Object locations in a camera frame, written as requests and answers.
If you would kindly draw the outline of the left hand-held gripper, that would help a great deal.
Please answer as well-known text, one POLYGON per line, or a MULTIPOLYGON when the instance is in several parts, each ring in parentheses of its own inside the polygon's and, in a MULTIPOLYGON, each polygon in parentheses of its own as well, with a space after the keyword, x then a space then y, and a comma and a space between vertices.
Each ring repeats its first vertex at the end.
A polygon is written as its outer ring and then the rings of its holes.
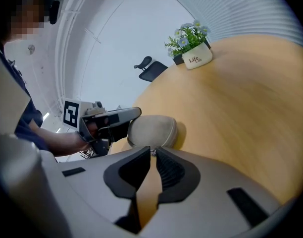
POLYGON ((142 111, 134 107, 106 112, 100 101, 91 103, 65 98, 62 114, 63 124, 78 132, 90 144, 95 156, 105 156, 110 142, 126 138, 131 121, 140 117, 142 111), (88 125, 94 123, 95 115, 100 139, 94 138, 88 129, 88 125))

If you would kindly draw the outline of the navy printed sweatshirt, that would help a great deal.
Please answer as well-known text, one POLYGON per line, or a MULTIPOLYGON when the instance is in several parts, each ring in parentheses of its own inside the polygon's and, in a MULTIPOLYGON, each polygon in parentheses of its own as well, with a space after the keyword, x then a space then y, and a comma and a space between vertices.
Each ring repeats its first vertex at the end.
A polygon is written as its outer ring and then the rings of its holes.
MULTIPOLYGON (((0 43, 0 58, 3 64, 6 66, 9 73, 14 78, 14 80, 26 92, 26 94, 29 97, 31 97, 28 90, 26 89, 25 82, 22 79, 21 73, 15 67, 15 61, 10 61, 5 57, 4 47, 1 43, 0 43)), ((38 127, 41 127, 41 125, 43 124, 43 115, 39 110, 35 108, 35 105, 31 99, 18 122, 18 125, 15 130, 15 135, 20 139, 33 142, 40 150, 48 151, 48 147, 45 141, 29 127, 29 123, 32 120, 36 123, 38 127)))

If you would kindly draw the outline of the black mesh office chair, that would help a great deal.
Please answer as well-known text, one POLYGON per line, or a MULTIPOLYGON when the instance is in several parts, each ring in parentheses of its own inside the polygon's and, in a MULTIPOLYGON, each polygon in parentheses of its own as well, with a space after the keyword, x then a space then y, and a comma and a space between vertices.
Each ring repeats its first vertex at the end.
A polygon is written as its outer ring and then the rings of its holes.
POLYGON ((141 80, 153 82, 158 76, 167 70, 168 67, 159 61, 152 62, 152 57, 146 56, 140 64, 134 65, 134 69, 140 69, 143 71, 139 75, 141 80))

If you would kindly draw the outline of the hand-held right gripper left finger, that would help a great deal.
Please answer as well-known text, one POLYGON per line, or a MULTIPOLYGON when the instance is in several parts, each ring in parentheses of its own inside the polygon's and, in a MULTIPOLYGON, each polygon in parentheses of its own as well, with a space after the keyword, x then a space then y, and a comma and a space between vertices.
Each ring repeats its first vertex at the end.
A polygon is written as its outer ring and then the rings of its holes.
POLYGON ((41 223, 47 233, 138 233, 136 193, 150 169, 150 148, 58 163, 41 152, 41 223))

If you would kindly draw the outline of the person's left forearm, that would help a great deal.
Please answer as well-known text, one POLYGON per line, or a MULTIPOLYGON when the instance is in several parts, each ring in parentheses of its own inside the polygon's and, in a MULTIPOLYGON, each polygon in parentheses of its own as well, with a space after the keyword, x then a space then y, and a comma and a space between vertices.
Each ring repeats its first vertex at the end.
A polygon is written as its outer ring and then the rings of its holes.
POLYGON ((72 155, 91 148, 77 132, 55 133, 39 127, 33 131, 44 140, 49 151, 56 157, 72 155))

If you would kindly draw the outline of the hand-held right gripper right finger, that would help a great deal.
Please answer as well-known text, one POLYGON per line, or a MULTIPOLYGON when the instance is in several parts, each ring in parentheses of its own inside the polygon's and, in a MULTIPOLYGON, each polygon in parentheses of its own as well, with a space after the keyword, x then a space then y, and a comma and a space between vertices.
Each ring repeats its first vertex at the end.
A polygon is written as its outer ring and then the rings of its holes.
POLYGON ((280 207, 262 185, 221 161, 159 147, 156 167, 162 193, 143 238, 230 238, 280 207))

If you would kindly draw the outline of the grey-brown fabric pouch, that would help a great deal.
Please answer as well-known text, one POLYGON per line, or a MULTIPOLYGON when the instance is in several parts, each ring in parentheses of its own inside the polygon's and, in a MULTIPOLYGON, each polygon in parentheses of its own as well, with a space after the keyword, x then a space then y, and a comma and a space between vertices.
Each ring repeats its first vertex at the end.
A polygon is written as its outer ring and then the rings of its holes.
POLYGON ((177 121, 168 116, 146 115, 133 120, 128 128, 127 141, 131 147, 174 146, 178 136, 177 121))

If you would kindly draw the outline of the potted artificial flower plant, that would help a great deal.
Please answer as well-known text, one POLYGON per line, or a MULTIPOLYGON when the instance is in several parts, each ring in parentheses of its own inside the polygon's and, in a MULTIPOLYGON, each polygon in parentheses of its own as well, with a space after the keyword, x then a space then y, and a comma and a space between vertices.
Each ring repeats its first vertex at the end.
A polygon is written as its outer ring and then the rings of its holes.
POLYGON ((212 61, 213 54, 207 40, 209 29, 199 20, 185 23, 176 29, 173 37, 164 44, 170 57, 181 56, 186 68, 191 70, 212 61))

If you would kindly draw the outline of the person's left hand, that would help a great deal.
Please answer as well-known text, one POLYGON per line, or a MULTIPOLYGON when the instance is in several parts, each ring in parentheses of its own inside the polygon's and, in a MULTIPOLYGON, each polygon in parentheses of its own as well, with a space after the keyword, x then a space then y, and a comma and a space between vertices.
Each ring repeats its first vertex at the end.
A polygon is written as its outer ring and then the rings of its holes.
POLYGON ((96 138, 97 135, 98 135, 98 127, 96 125, 95 122, 92 122, 92 123, 89 123, 87 124, 87 129, 90 133, 90 135, 93 137, 93 138, 96 138))

